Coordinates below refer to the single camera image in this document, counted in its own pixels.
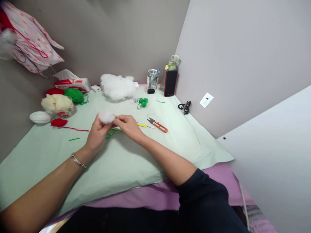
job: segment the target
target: water bottle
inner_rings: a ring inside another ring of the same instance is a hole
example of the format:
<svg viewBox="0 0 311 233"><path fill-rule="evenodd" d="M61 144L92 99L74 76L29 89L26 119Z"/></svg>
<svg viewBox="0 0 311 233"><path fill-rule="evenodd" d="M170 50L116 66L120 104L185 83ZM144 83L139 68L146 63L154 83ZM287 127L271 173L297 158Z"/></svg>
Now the water bottle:
<svg viewBox="0 0 311 233"><path fill-rule="evenodd" d="M179 56L177 56L177 55L173 55L171 57L171 60L169 60L167 62L166 66L165 66L165 70L164 70L163 75L162 75L162 81L161 81L161 86L160 86L161 91L164 91L164 88L165 88L166 72L171 71L171 70L177 70L178 62L179 62Z"/></svg>

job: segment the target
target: purple blanket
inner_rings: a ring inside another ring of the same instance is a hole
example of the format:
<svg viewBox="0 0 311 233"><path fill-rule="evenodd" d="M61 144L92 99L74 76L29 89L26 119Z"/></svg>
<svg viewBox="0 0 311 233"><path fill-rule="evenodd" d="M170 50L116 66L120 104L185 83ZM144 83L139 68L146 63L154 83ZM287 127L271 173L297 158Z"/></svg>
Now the purple blanket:
<svg viewBox="0 0 311 233"><path fill-rule="evenodd" d="M239 183L226 163L218 163L203 170L213 180L226 186L229 192L229 204L243 206L243 200ZM244 190L246 205L255 205L250 195ZM145 207L153 210L178 210L179 195L174 184L170 180L164 180L157 184L134 188L122 193L104 197L85 206L96 208L122 207L122 208L141 208ZM68 211L47 224L50 226L65 218L72 216L79 207Z"/></svg>

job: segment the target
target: mint green sheet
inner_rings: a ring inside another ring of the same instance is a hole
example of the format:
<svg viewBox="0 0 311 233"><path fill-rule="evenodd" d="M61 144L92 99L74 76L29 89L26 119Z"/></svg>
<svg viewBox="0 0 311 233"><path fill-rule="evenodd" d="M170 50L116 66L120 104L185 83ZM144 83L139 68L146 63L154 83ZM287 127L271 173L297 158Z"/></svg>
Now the mint green sheet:
<svg viewBox="0 0 311 233"><path fill-rule="evenodd" d="M103 110L117 115L133 115L138 123L149 126L151 124L147 118L151 117L164 125L168 132L163 133L158 128L141 127L141 130L198 168L205 169L218 162L233 160L226 149L190 114L183 115L177 107L180 101L175 96L164 97L160 90L155 94L147 94L143 87L136 90L135 96L147 97L147 107L137 110L137 105L131 104L129 99L113 102L104 96L103 92L91 91L90 102L77 106L78 112L68 118L66 126L90 129L96 114ZM0 164L0 210L9 206L53 171L70 157L72 152L80 149L87 135L88 132L53 129L50 124L35 124ZM165 178L163 170L147 151L126 135L115 133L106 141L105 148L93 159L89 167L83 170L58 216L92 200L157 183Z"/></svg>

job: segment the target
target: cotton ball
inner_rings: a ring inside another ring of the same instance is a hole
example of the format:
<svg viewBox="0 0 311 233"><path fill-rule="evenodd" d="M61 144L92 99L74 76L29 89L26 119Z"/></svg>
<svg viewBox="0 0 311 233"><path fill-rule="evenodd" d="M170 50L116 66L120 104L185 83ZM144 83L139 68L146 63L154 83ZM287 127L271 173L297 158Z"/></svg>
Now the cotton ball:
<svg viewBox="0 0 311 233"><path fill-rule="evenodd" d="M57 111L72 108L73 102L71 99L69 99L68 96L60 95L60 94L54 94L53 97L55 98L55 108Z"/></svg>
<svg viewBox="0 0 311 233"><path fill-rule="evenodd" d="M52 120L52 115L47 112L34 112L30 114L29 119L37 124L45 124Z"/></svg>
<svg viewBox="0 0 311 233"><path fill-rule="evenodd" d="M112 124L115 119L115 115L111 112L100 112L98 113L99 119L104 124Z"/></svg>
<svg viewBox="0 0 311 233"><path fill-rule="evenodd" d="M104 74L100 79L104 94L115 101L133 97L136 90L132 76L122 78L121 75Z"/></svg>
<svg viewBox="0 0 311 233"><path fill-rule="evenodd" d="M53 98L47 94L46 98L43 98L41 101L41 105L45 110L54 111L55 110L55 104L53 102Z"/></svg>

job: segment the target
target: silver bracelet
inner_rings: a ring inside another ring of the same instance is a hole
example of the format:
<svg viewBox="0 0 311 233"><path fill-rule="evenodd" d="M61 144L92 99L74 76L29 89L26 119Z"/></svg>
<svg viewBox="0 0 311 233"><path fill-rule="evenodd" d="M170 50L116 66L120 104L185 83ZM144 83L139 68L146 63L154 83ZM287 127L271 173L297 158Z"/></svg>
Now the silver bracelet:
<svg viewBox="0 0 311 233"><path fill-rule="evenodd" d="M84 164L80 163L80 162L76 159L75 153L72 153L70 157L71 157L80 167L87 168L87 165L84 165Z"/></svg>

